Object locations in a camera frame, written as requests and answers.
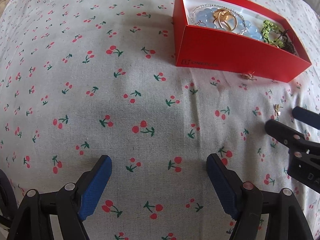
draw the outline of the cherry print fabric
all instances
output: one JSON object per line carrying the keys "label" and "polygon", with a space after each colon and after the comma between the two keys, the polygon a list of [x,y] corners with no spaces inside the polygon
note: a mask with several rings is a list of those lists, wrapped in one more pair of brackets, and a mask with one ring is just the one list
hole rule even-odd
{"label": "cherry print fabric", "polygon": [[0,168],[18,203],[31,188],[76,182],[107,154],[112,175],[84,221],[91,240],[229,239],[235,221],[205,170],[217,153],[261,190],[292,189],[316,238],[319,194],[287,175],[287,148],[263,124],[319,142],[290,113],[319,112],[320,23],[302,0],[252,1],[286,17],[308,51],[313,65],[288,84],[175,67],[174,0],[11,0],[0,19]]}

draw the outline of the oneplus box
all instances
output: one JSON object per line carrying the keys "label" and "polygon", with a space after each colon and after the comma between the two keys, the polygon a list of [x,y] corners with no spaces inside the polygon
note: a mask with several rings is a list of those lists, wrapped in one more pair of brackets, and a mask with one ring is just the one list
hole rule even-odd
{"label": "oneplus box", "polygon": [[[236,33],[194,25],[191,11],[204,4],[231,8],[262,28],[270,20],[293,41],[298,56]],[[311,66],[301,41],[282,16],[249,0],[175,0],[173,11],[176,66],[208,68],[289,82]]]}

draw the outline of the oneplus logo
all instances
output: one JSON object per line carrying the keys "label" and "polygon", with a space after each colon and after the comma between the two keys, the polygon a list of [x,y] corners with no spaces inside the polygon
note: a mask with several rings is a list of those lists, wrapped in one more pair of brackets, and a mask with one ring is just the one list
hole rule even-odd
{"label": "oneplus logo", "polygon": [[183,64],[183,65],[189,65],[189,62],[190,62],[190,59],[183,59],[183,60],[181,61],[181,64]]}
{"label": "oneplus logo", "polygon": [[313,183],[315,183],[315,184],[320,184],[320,178],[316,178],[316,179],[314,179],[315,178],[315,176],[312,174],[312,173],[309,173],[309,175],[308,175],[308,179],[309,180],[313,180]]}

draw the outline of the clear beaded bracelet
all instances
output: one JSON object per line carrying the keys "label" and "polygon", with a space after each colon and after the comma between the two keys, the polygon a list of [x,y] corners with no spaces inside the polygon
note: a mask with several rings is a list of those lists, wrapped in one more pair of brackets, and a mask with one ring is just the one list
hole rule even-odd
{"label": "clear beaded bracelet", "polygon": [[197,16],[199,16],[199,15],[196,15],[196,11],[197,10],[199,10],[199,9],[201,9],[201,8],[205,8],[203,11],[204,11],[204,14],[203,15],[200,15],[199,17],[206,17],[206,13],[208,13],[208,14],[212,14],[212,16],[211,16],[211,18],[212,19],[210,19],[210,20],[213,20],[213,11],[211,10],[211,9],[209,9],[209,7],[214,7],[214,9],[217,9],[217,8],[223,8],[223,9],[226,9],[226,10],[228,10],[229,12],[230,12],[230,14],[234,17],[234,18],[236,18],[236,16],[238,16],[241,20],[242,20],[242,25],[244,26],[244,29],[243,30],[241,30],[239,33],[237,33],[237,34],[239,34],[239,35],[244,35],[247,31],[248,31],[248,27],[247,27],[247,23],[246,23],[246,21],[244,20],[244,18],[243,18],[243,16],[241,15],[241,14],[239,14],[238,12],[236,12],[235,10],[233,10],[233,9],[230,9],[230,8],[227,8],[227,7],[224,7],[224,6],[221,6],[221,5],[217,5],[217,4],[204,4],[204,5],[200,5],[200,6],[198,6],[198,7],[196,7],[195,9],[193,9],[192,10],[192,12],[191,12],[191,15],[192,15],[192,17],[191,17],[191,21],[192,21],[192,23],[194,24],[194,25],[199,25],[199,26],[201,26],[201,23],[202,24],[204,24],[205,26],[203,26],[203,27],[207,27],[207,25],[208,25],[208,27],[211,27],[211,28],[216,28],[216,25],[213,23],[213,21],[212,22],[208,22],[207,24],[206,23],[204,23],[202,20],[198,20],[197,21]]}

